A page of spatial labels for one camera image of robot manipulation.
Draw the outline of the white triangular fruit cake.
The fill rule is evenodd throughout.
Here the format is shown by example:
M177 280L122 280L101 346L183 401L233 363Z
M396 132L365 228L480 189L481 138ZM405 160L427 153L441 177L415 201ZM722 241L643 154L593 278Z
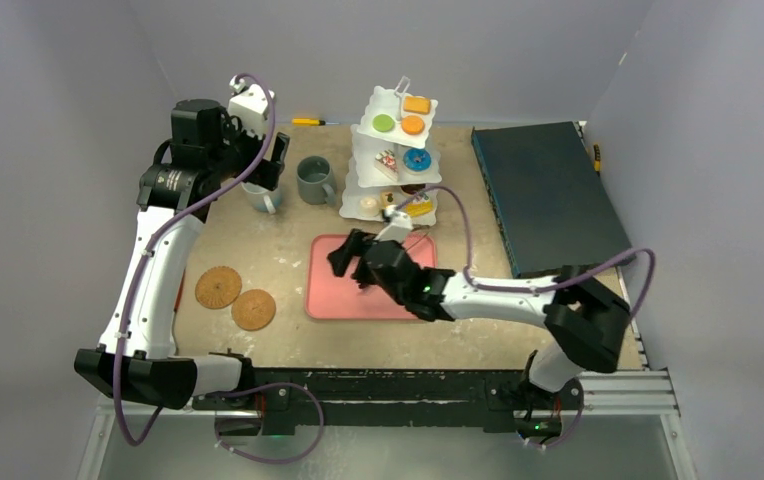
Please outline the white triangular fruit cake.
M388 180L392 182L399 180L397 158L393 150L386 149L377 152L374 157L373 165Z

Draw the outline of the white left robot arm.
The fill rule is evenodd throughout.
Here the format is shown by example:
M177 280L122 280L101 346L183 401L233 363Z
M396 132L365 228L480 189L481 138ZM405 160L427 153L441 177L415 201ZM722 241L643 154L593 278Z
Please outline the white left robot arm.
M179 357L176 302L188 257L215 195L231 179L274 189L290 139L274 130L274 96L241 94L178 102L171 136L139 179L136 241L122 291L96 346L77 351L74 369L103 395L180 409L217 392L230 408L255 399L240 355Z

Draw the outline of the white three-tier cake stand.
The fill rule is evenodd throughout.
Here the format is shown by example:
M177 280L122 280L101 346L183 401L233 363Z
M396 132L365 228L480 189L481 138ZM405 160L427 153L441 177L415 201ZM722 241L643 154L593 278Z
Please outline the white three-tier cake stand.
M433 145L431 138L438 101L431 97L413 94L409 91L409 87L410 79L406 76L403 76L393 88L376 86L369 97L362 117L358 123L350 126L352 151L339 210L341 217L360 221L380 221L384 210L381 204L380 214L376 217L363 218L359 215L358 203L362 197L376 197L380 201L382 191L392 191L400 203L410 197L401 192L400 187L402 185L425 184L427 187L441 183L440 152ZM402 102L407 95L430 99L432 101L431 113L418 115L404 112ZM387 133L375 131L371 122L377 114L388 114L393 117L396 121L395 128ZM407 115L418 115L423 118L425 130L421 135L408 135L401 130L401 120ZM426 149L431 154L433 164L426 172L415 174L404 167L402 156L410 148ZM396 154L399 169L399 180L396 182L388 180L373 165L376 153L386 149L393 150Z

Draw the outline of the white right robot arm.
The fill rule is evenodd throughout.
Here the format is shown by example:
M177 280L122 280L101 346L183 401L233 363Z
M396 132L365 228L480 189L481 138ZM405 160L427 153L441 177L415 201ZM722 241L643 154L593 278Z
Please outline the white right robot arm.
M519 381L522 399L542 407L583 372L616 371L631 308L594 275L574 266L529 279L486 279L424 267L401 242L352 230L327 255L332 273L375 286L416 318L491 319L545 329L548 346L533 354Z

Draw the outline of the pink serving tray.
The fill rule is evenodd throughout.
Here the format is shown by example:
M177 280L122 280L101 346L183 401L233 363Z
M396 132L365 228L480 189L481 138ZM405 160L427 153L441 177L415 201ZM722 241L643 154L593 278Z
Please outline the pink serving tray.
M310 250L305 311L315 320L417 321L417 317L392 300L380 287L360 288L351 278L357 266L354 258L344 277L336 277L328 254L340 247L346 234L316 237Z

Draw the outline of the chocolate sprinkle donut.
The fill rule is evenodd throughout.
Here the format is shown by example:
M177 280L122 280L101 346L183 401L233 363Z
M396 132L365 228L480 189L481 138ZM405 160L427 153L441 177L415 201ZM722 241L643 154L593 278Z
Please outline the chocolate sprinkle donut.
M412 196L423 190L425 187L425 184L408 184L402 185L400 190L405 196Z

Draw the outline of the white round cake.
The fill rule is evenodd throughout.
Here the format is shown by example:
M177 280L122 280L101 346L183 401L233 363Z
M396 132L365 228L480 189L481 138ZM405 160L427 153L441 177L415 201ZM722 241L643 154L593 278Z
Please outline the white round cake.
M362 197L358 203L359 215L363 218L373 218L380 214L380 201L376 197Z

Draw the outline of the orange rectangular biscuit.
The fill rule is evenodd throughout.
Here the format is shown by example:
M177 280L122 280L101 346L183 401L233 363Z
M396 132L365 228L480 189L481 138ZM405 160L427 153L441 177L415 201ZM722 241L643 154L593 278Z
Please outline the orange rectangular biscuit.
M404 112L429 115L432 111L432 101L426 97L407 95L402 102Z

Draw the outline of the blue frosted donut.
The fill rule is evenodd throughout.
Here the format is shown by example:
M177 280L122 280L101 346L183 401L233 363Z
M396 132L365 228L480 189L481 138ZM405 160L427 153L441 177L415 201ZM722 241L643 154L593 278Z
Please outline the blue frosted donut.
M433 164L431 154L426 149L410 148L405 151L402 160L404 167L415 174L426 172Z

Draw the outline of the grey mug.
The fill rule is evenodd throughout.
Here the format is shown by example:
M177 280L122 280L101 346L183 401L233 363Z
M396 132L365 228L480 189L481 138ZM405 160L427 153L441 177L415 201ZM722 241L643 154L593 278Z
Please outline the grey mug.
M297 188L300 198L309 205L337 203L337 184L330 163L320 156L302 159L296 170Z

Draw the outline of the white small cup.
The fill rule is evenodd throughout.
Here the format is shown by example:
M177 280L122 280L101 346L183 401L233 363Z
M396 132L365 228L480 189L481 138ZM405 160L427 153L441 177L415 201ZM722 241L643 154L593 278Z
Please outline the white small cup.
M275 214L282 204L283 196L279 185L273 190L252 183L242 183L241 187L251 207L258 212Z

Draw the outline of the orange round cookie bottom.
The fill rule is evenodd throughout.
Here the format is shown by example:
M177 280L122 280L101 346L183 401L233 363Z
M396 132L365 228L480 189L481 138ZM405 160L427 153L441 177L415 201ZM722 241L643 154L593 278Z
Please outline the orange round cookie bottom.
M421 116L407 115L402 118L400 128L405 134L417 136L424 132L425 122Z

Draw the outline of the yellow triangular sprinkle cake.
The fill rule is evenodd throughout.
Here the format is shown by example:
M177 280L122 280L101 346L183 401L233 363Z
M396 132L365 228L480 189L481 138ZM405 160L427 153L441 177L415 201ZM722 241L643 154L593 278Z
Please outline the yellow triangular sprinkle cake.
M403 210L413 218L427 215L434 210L434 200L430 194L421 193L406 204Z

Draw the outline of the green round macaron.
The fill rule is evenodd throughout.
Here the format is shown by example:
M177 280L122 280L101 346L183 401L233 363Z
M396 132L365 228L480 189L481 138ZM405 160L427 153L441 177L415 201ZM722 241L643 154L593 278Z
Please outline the green round macaron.
M396 126L396 121L388 114L377 114L372 118L372 128L380 133L392 131Z

